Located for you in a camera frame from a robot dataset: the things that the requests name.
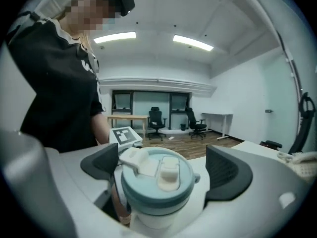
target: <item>door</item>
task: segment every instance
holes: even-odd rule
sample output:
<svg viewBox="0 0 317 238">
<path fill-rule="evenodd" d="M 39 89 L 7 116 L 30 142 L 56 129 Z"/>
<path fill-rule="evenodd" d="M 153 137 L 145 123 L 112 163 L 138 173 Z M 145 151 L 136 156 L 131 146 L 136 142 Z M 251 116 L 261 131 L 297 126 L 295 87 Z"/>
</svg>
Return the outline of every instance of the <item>door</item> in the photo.
<svg viewBox="0 0 317 238">
<path fill-rule="evenodd" d="M 296 134 L 298 124 L 298 100 L 291 67 L 283 51 L 278 48 L 262 61 L 266 86 L 267 120 L 266 137 L 283 145 L 281 151 L 288 152 Z"/>
</svg>

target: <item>wooden table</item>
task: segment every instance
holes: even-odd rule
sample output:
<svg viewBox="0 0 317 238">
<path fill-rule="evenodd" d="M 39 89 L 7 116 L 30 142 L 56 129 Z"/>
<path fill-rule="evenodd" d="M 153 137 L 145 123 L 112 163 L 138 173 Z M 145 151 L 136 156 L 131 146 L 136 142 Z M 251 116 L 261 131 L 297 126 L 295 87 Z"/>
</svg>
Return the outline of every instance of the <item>wooden table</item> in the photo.
<svg viewBox="0 0 317 238">
<path fill-rule="evenodd" d="M 108 121 L 109 121 L 109 119 L 115 120 L 114 126 L 117 125 L 117 120 L 141 120 L 142 121 L 142 128 L 143 128 L 143 138 L 145 138 L 145 133 L 146 133 L 145 123 L 146 123 L 146 120 L 148 119 L 149 116 L 147 116 L 147 115 L 120 115 L 120 114 L 116 114 L 116 115 L 109 115 L 106 117 L 107 117 Z"/>
</svg>

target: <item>ceiling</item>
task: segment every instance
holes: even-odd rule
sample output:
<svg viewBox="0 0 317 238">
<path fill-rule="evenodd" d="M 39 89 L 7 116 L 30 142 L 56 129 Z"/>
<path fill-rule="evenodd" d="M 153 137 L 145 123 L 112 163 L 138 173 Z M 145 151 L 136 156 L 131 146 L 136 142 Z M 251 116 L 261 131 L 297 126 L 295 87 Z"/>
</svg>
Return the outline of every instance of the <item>ceiling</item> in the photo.
<svg viewBox="0 0 317 238">
<path fill-rule="evenodd" d="M 51 0 L 40 11 L 53 17 L 68 2 Z M 116 19 L 109 30 L 93 33 L 91 37 L 136 31 L 137 38 L 98 45 L 93 42 L 99 60 L 148 55 L 211 65 L 216 58 L 231 56 L 232 46 L 236 48 L 236 41 L 242 36 L 264 27 L 260 17 L 244 0 L 135 0 L 135 4 L 129 15 Z M 207 52 L 175 43 L 172 41 L 175 34 L 202 41 L 214 49 Z"/>
</svg>

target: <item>window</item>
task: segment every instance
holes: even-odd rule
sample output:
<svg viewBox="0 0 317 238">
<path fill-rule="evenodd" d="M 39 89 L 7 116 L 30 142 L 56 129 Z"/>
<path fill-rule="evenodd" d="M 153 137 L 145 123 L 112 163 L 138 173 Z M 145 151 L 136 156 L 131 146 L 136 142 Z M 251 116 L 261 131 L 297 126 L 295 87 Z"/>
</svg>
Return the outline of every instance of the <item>window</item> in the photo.
<svg viewBox="0 0 317 238">
<path fill-rule="evenodd" d="M 112 93 L 112 113 L 131 112 L 133 93 L 130 91 L 113 91 Z"/>
<path fill-rule="evenodd" d="M 172 94 L 172 111 L 185 111 L 187 96 L 186 95 L 173 95 Z"/>
</svg>

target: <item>person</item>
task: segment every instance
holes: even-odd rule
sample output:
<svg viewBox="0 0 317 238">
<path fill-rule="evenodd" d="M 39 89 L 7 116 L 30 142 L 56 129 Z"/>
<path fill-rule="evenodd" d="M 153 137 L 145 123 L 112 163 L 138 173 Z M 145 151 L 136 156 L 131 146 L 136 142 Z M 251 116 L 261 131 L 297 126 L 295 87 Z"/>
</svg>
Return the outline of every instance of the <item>person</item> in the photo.
<svg viewBox="0 0 317 238">
<path fill-rule="evenodd" d="M 8 35 L 12 57 L 36 92 L 21 131 L 45 147 L 64 153 L 109 142 L 99 81 L 88 55 L 92 53 L 88 34 L 115 18 L 118 8 L 116 0 L 71 0 L 55 19 L 39 19 L 32 13 L 38 19 L 33 25 Z M 114 188 L 112 199 L 126 222 L 129 215 Z"/>
</svg>

